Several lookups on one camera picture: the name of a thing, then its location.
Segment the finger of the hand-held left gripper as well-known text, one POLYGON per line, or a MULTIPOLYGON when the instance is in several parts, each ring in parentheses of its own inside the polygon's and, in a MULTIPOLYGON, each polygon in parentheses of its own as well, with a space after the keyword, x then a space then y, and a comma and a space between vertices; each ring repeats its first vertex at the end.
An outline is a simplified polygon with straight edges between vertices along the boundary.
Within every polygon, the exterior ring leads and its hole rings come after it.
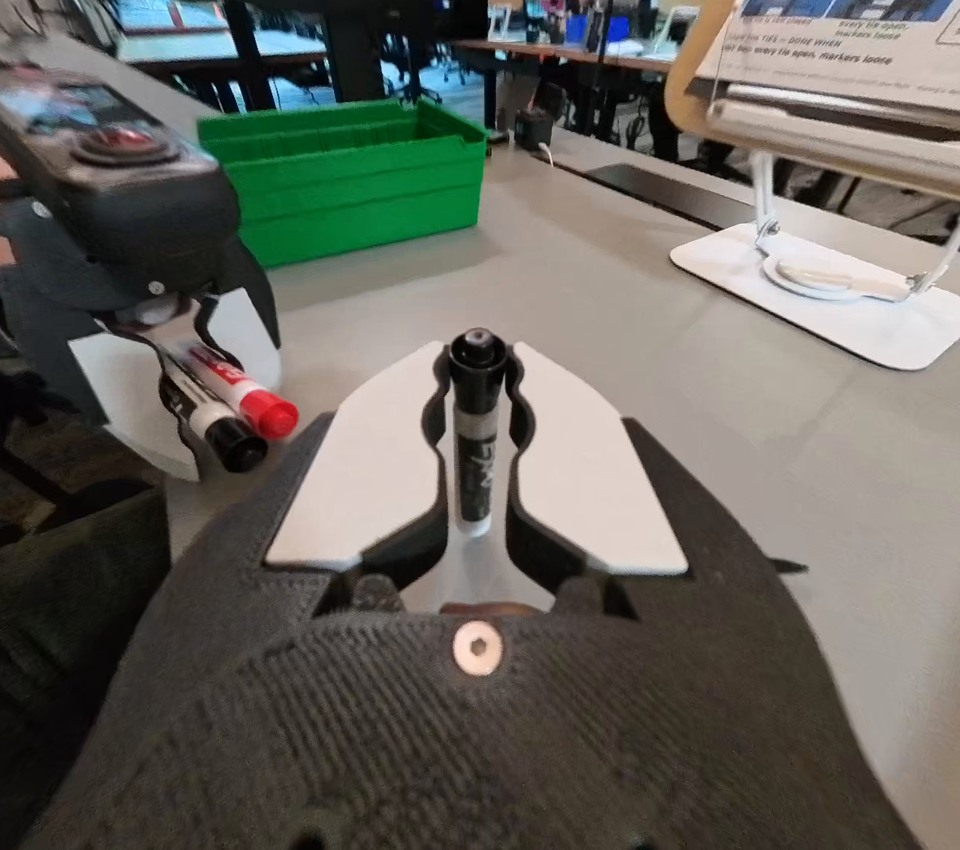
POLYGON ((160 471, 198 482, 195 454, 160 398, 162 366, 156 351, 107 332, 73 340, 69 347, 102 408, 105 429, 160 471))
POLYGON ((198 339, 268 390, 279 391, 281 348, 246 288, 206 294, 198 305, 194 321, 198 339))

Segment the green plastic bin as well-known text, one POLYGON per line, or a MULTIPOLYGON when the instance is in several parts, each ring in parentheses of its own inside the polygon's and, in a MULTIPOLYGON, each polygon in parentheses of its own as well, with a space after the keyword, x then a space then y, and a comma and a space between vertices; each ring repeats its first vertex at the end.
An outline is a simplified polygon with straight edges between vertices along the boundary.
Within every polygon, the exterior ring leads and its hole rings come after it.
POLYGON ((210 116, 196 127, 265 268, 477 226, 489 133, 426 99, 210 116))

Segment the black power adapter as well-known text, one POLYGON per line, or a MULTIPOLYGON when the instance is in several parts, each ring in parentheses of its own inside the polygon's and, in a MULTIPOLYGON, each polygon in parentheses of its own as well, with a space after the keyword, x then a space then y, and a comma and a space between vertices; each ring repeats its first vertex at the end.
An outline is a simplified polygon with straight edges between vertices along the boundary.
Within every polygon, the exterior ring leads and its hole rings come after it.
POLYGON ((530 153, 546 153, 551 144, 555 118, 541 108, 519 109, 514 115, 512 141, 530 153))

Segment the black dry-erase marker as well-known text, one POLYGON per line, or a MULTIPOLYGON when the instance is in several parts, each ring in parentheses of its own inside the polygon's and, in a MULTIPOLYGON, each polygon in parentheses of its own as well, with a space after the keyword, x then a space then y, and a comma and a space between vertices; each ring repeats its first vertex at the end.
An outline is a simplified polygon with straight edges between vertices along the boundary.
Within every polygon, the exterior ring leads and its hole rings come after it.
POLYGON ((507 358, 506 345, 487 328, 468 329, 449 348, 455 522, 472 539, 492 523, 498 400, 507 358))
POLYGON ((174 416, 182 441, 204 444, 230 473, 246 473, 266 459, 266 441, 236 411, 201 384, 173 357, 162 355, 159 394, 174 416))

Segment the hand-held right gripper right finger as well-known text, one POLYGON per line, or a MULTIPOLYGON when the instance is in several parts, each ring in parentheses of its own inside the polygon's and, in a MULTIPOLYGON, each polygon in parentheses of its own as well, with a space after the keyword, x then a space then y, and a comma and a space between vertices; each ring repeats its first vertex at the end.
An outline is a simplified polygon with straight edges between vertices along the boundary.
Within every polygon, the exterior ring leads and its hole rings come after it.
POLYGON ((506 546, 542 589, 568 579, 681 578, 689 560, 627 421, 590 384, 527 343, 510 348, 506 546))

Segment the red dry-erase marker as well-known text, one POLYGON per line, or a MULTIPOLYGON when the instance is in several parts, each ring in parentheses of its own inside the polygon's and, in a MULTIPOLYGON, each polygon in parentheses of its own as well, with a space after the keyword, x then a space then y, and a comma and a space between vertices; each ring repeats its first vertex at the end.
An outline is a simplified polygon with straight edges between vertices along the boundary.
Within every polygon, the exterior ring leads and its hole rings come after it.
POLYGON ((278 441, 294 432, 300 418, 294 403, 278 396, 205 344, 182 343, 176 347, 176 355, 186 369, 257 436, 278 441))

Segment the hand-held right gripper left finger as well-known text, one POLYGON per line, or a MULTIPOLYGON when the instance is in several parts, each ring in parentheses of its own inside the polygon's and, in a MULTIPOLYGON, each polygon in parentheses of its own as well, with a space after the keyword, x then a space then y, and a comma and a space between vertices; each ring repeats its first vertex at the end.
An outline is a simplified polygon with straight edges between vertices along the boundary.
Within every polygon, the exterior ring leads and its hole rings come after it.
POLYGON ((264 556, 271 570, 387 577, 402 591, 448 545, 449 350, 432 341, 343 400, 264 556))

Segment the white document stand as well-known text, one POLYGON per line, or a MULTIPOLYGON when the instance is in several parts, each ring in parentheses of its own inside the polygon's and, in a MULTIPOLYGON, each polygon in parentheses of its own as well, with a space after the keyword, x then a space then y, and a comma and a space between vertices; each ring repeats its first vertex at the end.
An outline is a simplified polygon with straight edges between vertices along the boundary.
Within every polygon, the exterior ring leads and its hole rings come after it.
POLYGON ((774 158, 797 155, 958 199, 957 111, 729 83, 705 123, 752 146, 754 219, 679 245, 674 266, 894 371, 921 371, 958 342, 958 295, 938 288, 958 260, 957 224, 937 262, 905 276, 790 234, 774 197, 774 158))

